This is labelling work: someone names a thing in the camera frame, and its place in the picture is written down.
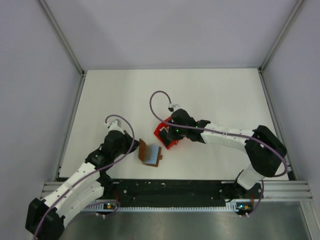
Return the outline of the red plastic card bin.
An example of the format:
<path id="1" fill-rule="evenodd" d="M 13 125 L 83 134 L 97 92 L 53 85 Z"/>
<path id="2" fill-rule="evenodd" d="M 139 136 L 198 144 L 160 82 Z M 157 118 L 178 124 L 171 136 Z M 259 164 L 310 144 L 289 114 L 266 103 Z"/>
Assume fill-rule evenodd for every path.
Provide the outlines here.
<path id="1" fill-rule="evenodd" d="M 176 146 L 179 143 L 179 140 L 171 140 L 168 138 L 169 125 L 168 122 L 171 117 L 168 117 L 165 120 L 165 123 L 161 122 L 158 124 L 153 134 L 158 138 L 158 140 L 164 145 L 164 147 L 169 150 L 173 146 Z"/>

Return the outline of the brown leather card holder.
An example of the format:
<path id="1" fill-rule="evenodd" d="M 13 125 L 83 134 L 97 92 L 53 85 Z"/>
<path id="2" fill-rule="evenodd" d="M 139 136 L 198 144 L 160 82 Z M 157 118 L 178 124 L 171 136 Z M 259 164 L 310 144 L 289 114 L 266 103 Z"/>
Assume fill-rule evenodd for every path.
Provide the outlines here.
<path id="1" fill-rule="evenodd" d="M 162 148 L 156 144 L 146 144 L 139 139 L 138 159 L 145 166 L 158 167 L 162 156 Z"/>

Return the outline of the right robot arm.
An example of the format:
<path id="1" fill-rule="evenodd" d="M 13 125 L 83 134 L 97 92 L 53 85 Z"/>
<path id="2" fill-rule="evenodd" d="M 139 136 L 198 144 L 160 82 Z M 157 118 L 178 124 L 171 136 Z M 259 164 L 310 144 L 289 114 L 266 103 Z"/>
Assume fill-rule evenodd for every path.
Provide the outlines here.
<path id="1" fill-rule="evenodd" d="M 239 198 L 245 198 L 252 187 L 264 178 L 277 177 L 277 171 L 287 155 L 285 145 L 264 126 L 253 130 L 223 127 L 209 120 L 196 121 L 186 110 L 172 106 L 166 137 L 171 141 L 184 138 L 202 144 L 222 145 L 247 154 L 250 164 L 246 167 L 233 185 L 233 192 Z"/>

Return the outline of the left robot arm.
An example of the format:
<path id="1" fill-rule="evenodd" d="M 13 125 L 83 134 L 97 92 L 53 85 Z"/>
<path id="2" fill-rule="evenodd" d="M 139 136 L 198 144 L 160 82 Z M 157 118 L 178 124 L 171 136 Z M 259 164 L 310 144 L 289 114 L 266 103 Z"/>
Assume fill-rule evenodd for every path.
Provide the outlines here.
<path id="1" fill-rule="evenodd" d="M 110 130 L 75 173 L 46 197 L 35 198 L 27 210 L 25 228 L 35 240 L 57 240 L 70 221 L 99 198 L 109 198 L 113 181 L 106 173 L 139 146 L 134 134 Z"/>

